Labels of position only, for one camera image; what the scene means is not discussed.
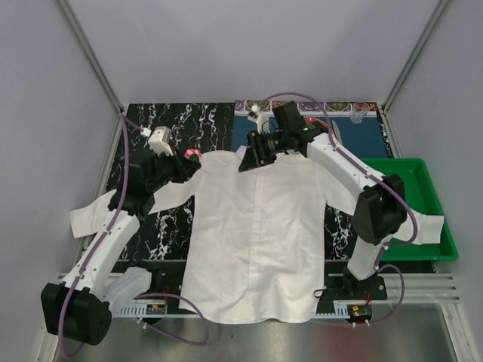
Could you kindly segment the pink flower brooch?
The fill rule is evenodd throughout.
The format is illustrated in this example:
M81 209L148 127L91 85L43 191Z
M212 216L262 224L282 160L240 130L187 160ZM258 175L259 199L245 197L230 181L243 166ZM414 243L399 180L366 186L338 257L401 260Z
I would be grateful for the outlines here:
M184 153L184 158L190 164L200 164L202 153L198 149L187 149Z

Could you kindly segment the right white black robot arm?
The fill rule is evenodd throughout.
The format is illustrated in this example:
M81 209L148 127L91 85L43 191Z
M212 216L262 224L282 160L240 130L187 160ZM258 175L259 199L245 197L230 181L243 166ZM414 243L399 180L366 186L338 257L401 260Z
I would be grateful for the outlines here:
M248 113L257 126L247 135L247 148L239 172L273 164L276 156L297 151L330 172L355 198L352 225L358 239L343 279L344 293L352 299L363 297L370 289L368 278L377 273L378 264L392 236L408 217L405 187L395 174L377 173L355 158L339 143L329 118L306 122L294 101L273 109L278 127L269 129L269 117L254 104Z

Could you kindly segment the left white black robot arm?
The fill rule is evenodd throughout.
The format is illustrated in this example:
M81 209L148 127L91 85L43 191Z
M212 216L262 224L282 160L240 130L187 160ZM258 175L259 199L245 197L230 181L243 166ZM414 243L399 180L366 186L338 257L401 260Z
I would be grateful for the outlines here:
M98 345L114 314L143 294L157 297L163 280L141 267L130 267L111 284L106 281L129 240L154 206L154 194L169 183L189 181L201 167L197 155L154 155L129 164L127 182L109 199L100 227L76 266L57 284L41 291L47 331L88 345Z

